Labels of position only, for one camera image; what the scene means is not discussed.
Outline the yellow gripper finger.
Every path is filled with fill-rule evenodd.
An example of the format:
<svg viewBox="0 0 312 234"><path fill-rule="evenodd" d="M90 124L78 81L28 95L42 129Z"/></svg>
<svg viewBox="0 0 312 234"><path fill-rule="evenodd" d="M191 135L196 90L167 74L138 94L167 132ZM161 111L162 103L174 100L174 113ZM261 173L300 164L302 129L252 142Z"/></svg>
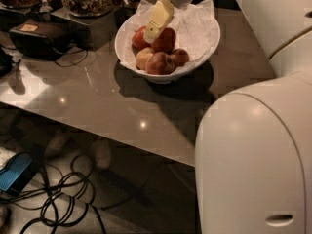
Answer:
<svg viewBox="0 0 312 234"><path fill-rule="evenodd" d="M170 0L158 0L152 8L144 32L144 40L151 44L162 33L164 28L170 23L174 14L174 4Z"/></svg>

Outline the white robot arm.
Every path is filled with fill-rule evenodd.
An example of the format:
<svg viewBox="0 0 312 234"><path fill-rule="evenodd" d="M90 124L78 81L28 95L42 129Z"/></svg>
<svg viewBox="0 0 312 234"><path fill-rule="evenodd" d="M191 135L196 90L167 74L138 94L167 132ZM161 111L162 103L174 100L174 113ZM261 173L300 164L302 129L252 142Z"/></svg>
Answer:
<svg viewBox="0 0 312 234"><path fill-rule="evenodd" d="M276 74L200 123L202 234L312 234L312 0L236 0Z"/></svg>

